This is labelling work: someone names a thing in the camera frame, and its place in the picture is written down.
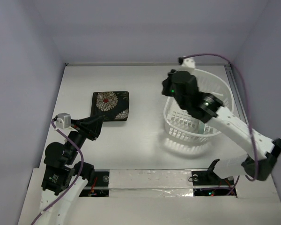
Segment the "black floral square plate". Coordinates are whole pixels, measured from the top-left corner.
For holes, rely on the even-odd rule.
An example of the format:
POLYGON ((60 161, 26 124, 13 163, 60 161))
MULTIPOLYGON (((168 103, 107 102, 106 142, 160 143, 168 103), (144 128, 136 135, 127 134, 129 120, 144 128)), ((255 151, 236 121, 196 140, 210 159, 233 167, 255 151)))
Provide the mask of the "black floral square plate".
POLYGON ((90 116, 103 116, 105 122, 127 121, 130 96, 128 91, 94 92, 90 116))

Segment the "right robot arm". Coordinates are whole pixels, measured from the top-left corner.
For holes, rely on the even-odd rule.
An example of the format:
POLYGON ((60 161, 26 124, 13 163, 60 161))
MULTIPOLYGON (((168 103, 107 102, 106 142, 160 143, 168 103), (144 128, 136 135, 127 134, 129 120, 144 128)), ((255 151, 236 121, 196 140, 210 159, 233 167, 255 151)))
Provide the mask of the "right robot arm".
POLYGON ((215 159, 206 172, 207 180, 216 184, 230 176, 246 176, 266 181, 281 153, 281 139, 271 139, 245 124, 216 93, 199 90, 197 78, 186 70, 171 70, 162 82, 162 94, 173 97, 179 108, 209 125, 236 143, 245 154, 230 159, 215 159))

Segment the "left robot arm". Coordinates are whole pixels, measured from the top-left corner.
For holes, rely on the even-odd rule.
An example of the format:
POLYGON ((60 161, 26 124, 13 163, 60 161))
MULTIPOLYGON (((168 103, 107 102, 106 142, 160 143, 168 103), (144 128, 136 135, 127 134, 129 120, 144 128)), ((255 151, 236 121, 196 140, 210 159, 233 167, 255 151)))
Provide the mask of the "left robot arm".
POLYGON ((52 118, 53 129, 65 142, 52 142, 45 149, 41 202, 33 225, 64 225, 82 190, 96 185, 95 168, 84 161, 81 148, 87 139, 99 137, 103 122, 98 115, 74 120, 59 113, 52 118))

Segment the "light green speckled plate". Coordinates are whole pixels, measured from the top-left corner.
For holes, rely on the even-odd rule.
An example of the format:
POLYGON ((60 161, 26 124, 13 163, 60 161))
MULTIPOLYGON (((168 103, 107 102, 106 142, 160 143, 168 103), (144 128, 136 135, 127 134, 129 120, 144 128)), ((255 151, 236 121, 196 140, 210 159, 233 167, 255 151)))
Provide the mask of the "light green speckled plate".
POLYGON ((198 134, 205 135, 206 134, 206 124, 202 121, 198 123, 198 134))

